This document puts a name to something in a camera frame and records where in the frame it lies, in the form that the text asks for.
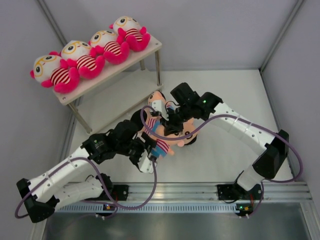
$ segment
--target metal pole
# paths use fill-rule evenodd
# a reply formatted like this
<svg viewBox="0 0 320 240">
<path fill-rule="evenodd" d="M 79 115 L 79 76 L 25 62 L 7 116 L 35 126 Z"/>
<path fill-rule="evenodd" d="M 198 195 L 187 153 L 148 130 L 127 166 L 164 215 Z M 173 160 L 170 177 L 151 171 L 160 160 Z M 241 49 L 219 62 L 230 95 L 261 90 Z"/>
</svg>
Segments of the metal pole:
<svg viewBox="0 0 320 240">
<path fill-rule="evenodd" d="M 160 66 L 160 52 L 159 50 L 156 51 L 155 53 L 155 69 L 156 69 L 156 84 L 158 86 L 162 85 L 162 81 L 161 81 L 161 75 L 160 75 L 160 71 L 161 71 L 161 66 Z"/>
<path fill-rule="evenodd" d="M 260 74 L 262 75 L 262 73 L 264 72 L 264 70 L 266 69 L 268 63 L 270 62 L 270 59 L 272 58 L 272 56 L 275 54 L 276 50 L 278 49 L 281 41 L 283 40 L 285 34 L 287 33 L 289 27 L 292 25 L 294 19 L 296 18 L 297 16 L 297 13 L 299 12 L 299 10 L 301 9 L 303 3 L 305 2 L 306 0 L 298 0 L 292 11 L 290 12 L 287 20 L 285 21 L 281 31 L 279 32 L 278 36 L 276 37 L 274 43 L 272 44 L 272 47 L 268 53 L 268 55 L 266 56 L 265 60 L 263 61 L 261 67 L 259 68 L 260 70 Z"/>
<path fill-rule="evenodd" d="M 83 117 L 78 112 L 77 107 L 73 102 L 68 104 L 68 107 L 71 109 L 73 115 L 78 120 L 78 122 L 84 127 L 85 131 L 90 134 L 92 133 L 92 128 L 88 125 L 88 123 L 83 119 Z"/>
<path fill-rule="evenodd" d="M 51 11 L 49 10 L 45 0 L 35 0 L 35 2 L 40 7 L 40 10 L 42 11 L 44 17 L 47 19 L 48 23 L 51 25 L 52 30 L 54 31 L 56 37 L 61 42 L 62 46 L 66 45 L 68 42 L 63 35 L 61 29 L 59 28 L 54 16 L 52 15 Z"/>
<path fill-rule="evenodd" d="M 146 66 L 145 66 L 145 60 L 144 59 L 142 59 L 141 61 L 140 61 L 140 69 L 143 71 L 143 70 L 146 70 Z"/>
</svg>

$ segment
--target metal frame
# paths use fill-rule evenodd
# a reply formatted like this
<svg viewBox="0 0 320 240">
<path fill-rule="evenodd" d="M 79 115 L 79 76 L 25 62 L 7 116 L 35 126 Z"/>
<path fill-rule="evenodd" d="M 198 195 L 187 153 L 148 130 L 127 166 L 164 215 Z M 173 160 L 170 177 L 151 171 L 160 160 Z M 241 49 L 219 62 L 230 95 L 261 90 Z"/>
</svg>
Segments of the metal frame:
<svg viewBox="0 0 320 240">
<path fill-rule="evenodd" d="M 267 54 L 266 58 L 264 59 L 261 67 L 259 68 L 260 74 L 262 75 L 264 70 L 266 69 L 268 63 L 270 62 L 271 58 L 277 51 L 278 47 L 280 46 L 280 43 L 284 39 L 286 33 L 288 32 L 290 26 L 293 24 L 294 19 L 296 19 L 296 16 L 298 12 L 301 10 L 303 4 L 306 0 L 297 0 L 295 5 L 293 6 L 289 16 L 287 17 L 286 21 L 284 22 L 280 32 L 278 33 L 274 43 L 271 46 L 271 49 L 269 50 L 269 53 Z"/>
</svg>

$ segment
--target pink plush toy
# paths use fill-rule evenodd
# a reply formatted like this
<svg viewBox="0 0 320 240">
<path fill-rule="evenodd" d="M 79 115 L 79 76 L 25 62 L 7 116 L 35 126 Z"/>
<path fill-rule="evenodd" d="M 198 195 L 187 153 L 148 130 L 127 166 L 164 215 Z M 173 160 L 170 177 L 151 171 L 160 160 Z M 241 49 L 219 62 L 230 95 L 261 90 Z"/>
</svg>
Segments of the pink plush toy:
<svg viewBox="0 0 320 240">
<path fill-rule="evenodd" d="M 111 64 L 123 63 L 130 54 L 129 44 L 112 31 L 96 32 L 89 44 Z"/>
<path fill-rule="evenodd" d="M 146 49 L 151 38 L 150 34 L 147 33 L 147 28 L 145 26 L 141 27 L 135 19 L 129 16 L 119 17 L 109 27 L 125 39 L 130 49 L 135 52 Z"/>
<path fill-rule="evenodd" d="M 44 88 L 54 86 L 54 91 L 61 94 L 72 92 L 78 86 L 80 80 L 77 69 L 75 67 L 68 69 L 68 65 L 56 52 L 38 57 L 30 75 Z"/>
<path fill-rule="evenodd" d="M 96 58 L 97 52 L 84 41 L 70 41 L 61 51 L 61 57 L 67 65 L 75 67 L 81 77 L 94 79 L 105 66 L 103 56 Z"/>
</svg>

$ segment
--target shelf leg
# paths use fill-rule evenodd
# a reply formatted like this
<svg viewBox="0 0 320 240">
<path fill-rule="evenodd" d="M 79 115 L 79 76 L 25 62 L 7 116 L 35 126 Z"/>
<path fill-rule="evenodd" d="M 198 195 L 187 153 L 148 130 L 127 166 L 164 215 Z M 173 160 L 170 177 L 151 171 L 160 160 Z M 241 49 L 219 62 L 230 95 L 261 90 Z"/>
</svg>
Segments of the shelf leg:
<svg viewBox="0 0 320 240">
<path fill-rule="evenodd" d="M 161 66 L 160 66 L 160 52 L 159 50 L 156 51 L 155 53 L 155 69 L 156 69 L 156 84 L 158 86 L 162 85 L 162 81 L 161 81 L 161 75 L 160 75 L 160 70 L 161 70 Z"/>
<path fill-rule="evenodd" d="M 88 123 L 83 119 L 83 117 L 78 112 L 77 107 L 73 102 L 68 104 L 68 107 L 71 109 L 71 112 L 75 116 L 75 118 L 78 120 L 78 122 L 84 127 L 85 131 L 90 134 L 92 133 L 92 128 L 88 125 Z"/>
<path fill-rule="evenodd" d="M 142 59 L 141 61 L 140 61 L 140 69 L 143 71 L 143 70 L 146 70 L 146 66 L 145 66 L 145 60 L 144 59 Z"/>
</svg>

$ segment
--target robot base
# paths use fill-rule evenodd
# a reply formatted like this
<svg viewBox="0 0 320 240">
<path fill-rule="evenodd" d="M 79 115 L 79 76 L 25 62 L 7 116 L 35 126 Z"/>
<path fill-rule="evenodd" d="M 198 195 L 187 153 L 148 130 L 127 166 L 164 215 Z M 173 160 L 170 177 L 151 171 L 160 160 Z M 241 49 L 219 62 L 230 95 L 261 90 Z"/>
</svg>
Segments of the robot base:
<svg viewBox="0 0 320 240">
<path fill-rule="evenodd" d="M 260 200 L 261 186 L 256 184 L 250 191 L 239 191 L 239 188 L 233 184 L 217 185 L 218 198 L 221 201 L 237 201 L 237 200 Z"/>
<path fill-rule="evenodd" d="M 116 201 L 126 201 L 129 194 L 129 185 L 115 184 L 113 185 L 112 192 L 110 192 L 111 197 Z M 105 192 L 101 193 L 99 197 L 88 198 L 88 201 L 109 201 L 107 194 Z"/>
</svg>

